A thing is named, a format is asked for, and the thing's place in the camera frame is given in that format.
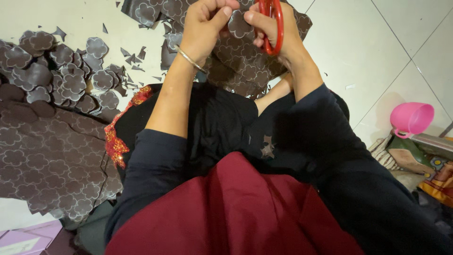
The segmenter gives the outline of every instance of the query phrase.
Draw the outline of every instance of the tile grout line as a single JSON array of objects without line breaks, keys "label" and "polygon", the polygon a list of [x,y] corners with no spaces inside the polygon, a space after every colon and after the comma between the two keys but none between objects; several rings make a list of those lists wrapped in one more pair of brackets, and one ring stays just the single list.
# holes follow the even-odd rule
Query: tile grout line
[{"label": "tile grout line", "polygon": [[414,56],[410,59],[413,59],[415,57],[415,55],[417,55],[417,53],[420,51],[420,49],[423,47],[423,45],[425,45],[425,43],[429,40],[429,38],[434,34],[434,32],[436,32],[437,28],[440,26],[440,24],[442,24],[443,20],[450,14],[450,12],[453,10],[453,7],[450,9],[450,11],[447,13],[447,15],[445,15],[445,17],[440,21],[439,25],[437,25],[437,27],[434,29],[434,31],[428,36],[428,38],[423,42],[422,46],[420,46],[420,48],[417,50],[417,52],[414,54]]},{"label": "tile grout line", "polygon": [[356,127],[360,124],[360,122],[362,122],[362,120],[365,118],[365,116],[371,111],[371,109],[373,109],[373,107],[377,104],[377,102],[379,101],[379,99],[386,93],[386,91],[390,88],[390,86],[396,81],[396,79],[398,78],[398,76],[404,71],[404,69],[407,67],[407,65],[409,65],[409,63],[411,62],[411,60],[409,60],[409,62],[407,62],[407,64],[403,67],[403,69],[401,70],[401,72],[398,73],[398,75],[395,77],[395,79],[393,79],[393,81],[390,83],[390,85],[384,90],[384,92],[382,92],[382,94],[379,96],[379,98],[376,100],[376,102],[374,102],[373,105],[371,105],[370,109],[365,113],[365,115],[363,115],[363,117],[360,119],[359,123],[357,123],[357,125],[352,129],[354,131],[354,129],[356,129]]},{"label": "tile grout line", "polygon": [[406,54],[408,55],[409,59],[412,59],[409,55],[409,53],[407,52],[406,48],[404,48],[404,45],[401,43],[400,39],[398,38],[398,36],[396,36],[395,32],[393,32],[393,29],[390,27],[389,23],[387,22],[387,20],[384,18],[384,16],[382,15],[381,11],[377,8],[376,4],[373,2],[373,0],[371,0],[371,3],[373,3],[374,7],[376,7],[376,10],[379,12],[379,14],[381,15],[382,19],[386,22],[387,26],[390,28],[390,31],[392,31],[393,35],[395,36],[395,38],[398,40],[398,42],[400,43],[401,47],[403,47],[403,50],[406,52]]},{"label": "tile grout line", "polygon": [[418,69],[418,71],[420,72],[420,75],[422,76],[423,80],[425,80],[426,84],[428,85],[429,89],[431,90],[431,92],[433,92],[433,95],[436,97],[437,101],[439,102],[440,105],[442,105],[442,108],[443,110],[446,112],[447,116],[450,118],[451,121],[453,121],[453,118],[450,116],[450,114],[448,113],[448,111],[445,109],[445,107],[443,106],[442,102],[439,100],[439,98],[437,97],[436,93],[434,92],[433,88],[431,88],[431,85],[429,84],[429,82],[426,80],[426,78],[424,77],[424,75],[422,74],[422,72],[420,71],[419,67],[417,66],[417,64],[414,62],[413,59],[411,59],[412,63],[414,63],[415,67]]},{"label": "tile grout line", "polygon": [[313,0],[312,4],[310,4],[310,6],[308,7],[307,11],[305,12],[305,14],[307,14],[308,10],[310,9],[310,7],[314,4],[316,0]]}]

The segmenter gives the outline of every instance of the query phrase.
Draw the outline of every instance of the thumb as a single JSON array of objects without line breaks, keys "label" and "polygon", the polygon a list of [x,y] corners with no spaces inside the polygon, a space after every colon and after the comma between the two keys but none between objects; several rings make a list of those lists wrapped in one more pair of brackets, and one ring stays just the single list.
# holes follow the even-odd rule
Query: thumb
[{"label": "thumb", "polygon": [[229,6],[221,8],[209,21],[218,31],[220,31],[230,20],[233,9]]},{"label": "thumb", "polygon": [[277,37],[277,21],[256,11],[247,11],[244,19],[250,25],[262,30],[273,41]]}]

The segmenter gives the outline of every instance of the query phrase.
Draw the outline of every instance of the dark navy sleeve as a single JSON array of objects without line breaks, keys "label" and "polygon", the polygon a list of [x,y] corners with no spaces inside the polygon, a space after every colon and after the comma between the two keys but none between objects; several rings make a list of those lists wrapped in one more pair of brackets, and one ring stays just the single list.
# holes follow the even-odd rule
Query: dark navy sleeve
[{"label": "dark navy sleeve", "polygon": [[106,244],[112,235],[139,210],[182,184],[187,140],[144,129],[137,134],[124,181],[106,226]]},{"label": "dark navy sleeve", "polygon": [[276,142],[311,157],[313,185],[366,254],[451,254],[451,240],[371,156],[324,84],[280,117]]}]

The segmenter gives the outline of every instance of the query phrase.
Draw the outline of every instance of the bracelet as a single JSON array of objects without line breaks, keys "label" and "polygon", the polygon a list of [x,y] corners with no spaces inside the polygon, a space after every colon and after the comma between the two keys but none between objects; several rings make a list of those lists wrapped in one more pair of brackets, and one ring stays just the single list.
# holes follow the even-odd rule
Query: bracelet
[{"label": "bracelet", "polygon": [[202,71],[204,74],[206,74],[206,71],[201,67],[199,66],[197,63],[195,63],[195,61],[193,61],[189,56],[187,56],[187,54],[185,54],[183,52],[183,50],[181,50],[181,48],[179,47],[179,45],[174,45],[174,47],[176,48],[176,50],[185,58],[187,59],[187,61],[189,61],[194,67],[196,67],[198,70]]}]

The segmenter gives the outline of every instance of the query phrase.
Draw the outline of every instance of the red scissors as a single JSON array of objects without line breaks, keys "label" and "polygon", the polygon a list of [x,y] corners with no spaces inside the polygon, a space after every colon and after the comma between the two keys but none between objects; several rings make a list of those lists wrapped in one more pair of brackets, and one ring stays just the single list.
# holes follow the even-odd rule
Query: red scissors
[{"label": "red scissors", "polygon": [[274,48],[270,45],[267,35],[264,35],[263,48],[269,55],[277,55],[283,44],[283,14],[280,0],[255,0],[259,2],[260,13],[277,20],[277,44]]}]

